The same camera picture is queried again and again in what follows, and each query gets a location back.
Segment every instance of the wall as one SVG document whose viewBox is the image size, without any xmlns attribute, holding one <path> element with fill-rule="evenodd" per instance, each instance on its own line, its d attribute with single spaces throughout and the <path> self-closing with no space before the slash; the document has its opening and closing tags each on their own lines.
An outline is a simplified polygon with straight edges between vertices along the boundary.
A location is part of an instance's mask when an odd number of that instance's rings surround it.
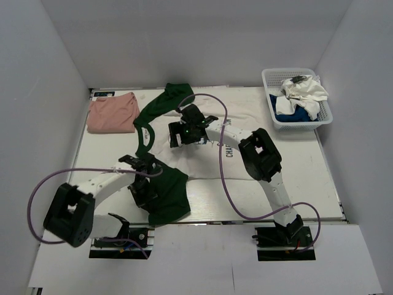
<svg viewBox="0 0 393 295">
<path fill-rule="evenodd" d="M 351 0 L 42 0 L 91 88 L 261 85 L 314 69 Z"/>
<path fill-rule="evenodd" d="M 88 90 L 39 0 L 4 0 L 0 8 L 0 286 L 25 294 L 38 243 L 26 206 L 44 176 L 69 167 Z M 43 187 L 36 229 L 62 178 Z"/>
<path fill-rule="evenodd" d="M 318 131 L 385 294 L 393 294 L 392 12 L 390 0 L 354 0 L 316 68 L 333 112 Z"/>
</svg>

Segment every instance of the blue cloth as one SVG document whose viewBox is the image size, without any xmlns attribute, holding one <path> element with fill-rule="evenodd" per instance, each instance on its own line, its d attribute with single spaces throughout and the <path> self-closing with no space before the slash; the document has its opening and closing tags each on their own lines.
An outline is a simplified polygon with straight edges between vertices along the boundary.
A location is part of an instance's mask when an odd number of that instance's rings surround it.
<svg viewBox="0 0 393 295">
<path fill-rule="evenodd" d="M 277 121 L 280 122 L 311 122 L 312 121 L 307 111 L 301 106 L 296 106 L 295 112 L 292 115 L 277 115 L 276 114 L 277 97 L 275 95 L 270 94 L 270 101 Z"/>
</svg>

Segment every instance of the white plastic basket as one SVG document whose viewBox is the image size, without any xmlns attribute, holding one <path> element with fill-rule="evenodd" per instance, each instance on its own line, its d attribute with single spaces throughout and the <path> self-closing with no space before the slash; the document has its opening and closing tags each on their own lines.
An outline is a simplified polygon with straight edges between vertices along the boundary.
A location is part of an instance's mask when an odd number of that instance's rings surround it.
<svg viewBox="0 0 393 295">
<path fill-rule="evenodd" d="M 271 105 L 269 94 L 279 95 L 281 81 L 298 75 L 313 75 L 314 71 L 302 68 L 279 68 L 279 69 L 264 69 L 262 71 L 263 86 L 265 88 L 266 98 L 268 100 L 271 118 L 273 119 L 274 127 L 277 130 L 314 130 L 321 125 L 332 123 L 333 117 L 327 101 L 319 102 L 321 111 L 318 114 L 318 121 L 315 122 L 280 122 L 276 120 L 276 116 Z"/>
</svg>

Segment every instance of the purple cable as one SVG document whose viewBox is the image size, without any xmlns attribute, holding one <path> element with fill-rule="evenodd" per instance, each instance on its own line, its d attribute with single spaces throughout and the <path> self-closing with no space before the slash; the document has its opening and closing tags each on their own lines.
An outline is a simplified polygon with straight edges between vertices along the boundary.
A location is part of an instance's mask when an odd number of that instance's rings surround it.
<svg viewBox="0 0 393 295">
<path fill-rule="evenodd" d="M 228 188 L 227 188 L 227 184 L 225 183 L 224 169 L 223 169 L 223 166 L 222 166 L 222 143 L 223 143 L 223 141 L 224 141 L 225 123 L 226 123 L 227 117 L 228 117 L 228 109 L 227 109 L 226 105 L 224 105 L 224 103 L 223 103 L 219 98 L 215 97 L 214 95 L 207 94 L 207 93 L 196 93 L 196 94 L 191 94 L 191 95 L 187 96 L 186 98 L 184 98 L 184 99 L 179 103 L 179 105 L 177 106 L 177 108 L 180 108 L 180 107 L 182 106 L 182 104 L 183 104 L 184 101 L 188 100 L 189 98 L 196 97 L 196 96 L 198 96 L 198 95 L 209 96 L 209 97 L 211 97 L 211 98 L 217 100 L 217 101 L 224 107 L 224 110 L 225 110 L 224 121 L 223 121 L 223 124 L 222 124 L 221 133 L 220 133 L 220 143 L 219 143 L 219 167 L 220 167 L 220 177 L 221 177 L 222 187 L 223 187 L 223 189 L 224 189 L 224 191 L 225 191 L 225 195 L 227 195 L 228 201 L 230 202 L 230 204 L 231 204 L 232 208 L 234 209 L 234 211 L 235 211 L 240 217 L 244 218 L 245 220 L 257 221 L 257 220 L 265 219 L 265 218 L 267 218 L 267 217 L 269 217 L 269 216 L 272 216 L 272 215 L 274 215 L 274 214 L 276 214 L 276 213 L 279 213 L 279 212 L 282 211 L 282 210 L 285 210 L 285 209 L 290 208 L 290 206 L 284 206 L 284 207 L 278 208 L 277 210 L 274 210 L 273 212 L 270 212 L 270 213 L 268 213 L 268 214 L 265 214 L 265 215 L 262 215 L 262 216 L 259 216 L 259 217 L 248 217 L 248 216 L 242 214 L 242 212 L 240 212 L 239 209 L 237 209 L 237 207 L 235 206 L 235 203 L 233 203 L 233 200 L 232 200 L 232 198 L 231 198 L 231 196 L 230 196 L 230 194 L 229 194 L 229 191 L 228 191 Z M 306 202 L 298 202 L 298 203 L 292 204 L 292 207 L 299 206 L 299 205 L 306 205 L 306 206 L 309 206 L 309 207 L 311 207 L 311 208 L 315 211 L 315 213 L 316 213 L 316 215 L 317 215 L 317 220 L 318 220 L 318 230 L 317 230 L 317 234 L 316 234 L 316 236 L 315 236 L 315 239 L 310 243 L 310 245 L 308 245 L 308 246 L 307 246 L 306 248 L 304 248 L 304 249 L 297 250 L 298 253 L 304 252 L 304 251 L 310 249 L 310 248 L 315 244 L 316 240 L 318 239 L 319 233 L 321 232 L 321 217 L 319 216 L 319 213 L 318 213 L 317 209 L 316 209 L 314 206 L 312 206 L 312 204 L 306 203 Z"/>
<path fill-rule="evenodd" d="M 38 234 L 36 233 L 36 231 L 33 228 L 33 223 L 31 222 L 31 205 L 33 204 L 33 199 L 34 196 L 37 194 L 37 191 L 39 190 L 39 188 L 50 178 L 62 174 L 62 173 L 67 173 L 67 172 L 71 172 L 71 171 L 97 171 L 97 172 L 113 172 L 114 169 L 103 169 L 103 168 L 68 168 L 68 169 L 62 169 L 62 170 L 58 170 L 56 172 L 53 172 L 51 174 L 49 174 L 48 176 L 46 176 L 43 180 L 41 180 L 37 186 L 33 189 L 33 191 L 31 192 L 30 198 L 29 198 L 29 202 L 27 204 L 27 223 L 29 225 L 29 230 L 31 232 L 31 234 L 33 235 L 34 238 L 36 238 L 37 241 L 44 243 L 44 244 L 49 244 L 49 245 L 56 245 L 56 244 L 62 244 L 65 243 L 65 241 L 46 241 L 44 239 L 42 239 L 40 236 L 38 236 Z M 124 170 L 124 169 L 116 169 L 116 172 L 119 173 L 132 173 L 132 174 L 138 174 L 138 175 L 142 175 L 145 177 L 156 177 L 158 175 L 162 174 L 162 170 L 157 173 L 157 174 L 146 174 L 143 172 L 138 172 L 138 171 L 134 171 L 134 170 Z"/>
<path fill-rule="evenodd" d="M 142 254 L 146 257 L 146 259 L 148 259 L 148 255 L 146 254 L 145 250 L 143 250 L 143 248 L 140 246 L 140 244 L 136 243 L 134 240 L 130 239 L 130 238 L 101 238 L 100 241 L 103 242 L 130 242 L 133 243 L 135 246 L 137 246 L 141 251 Z"/>
</svg>

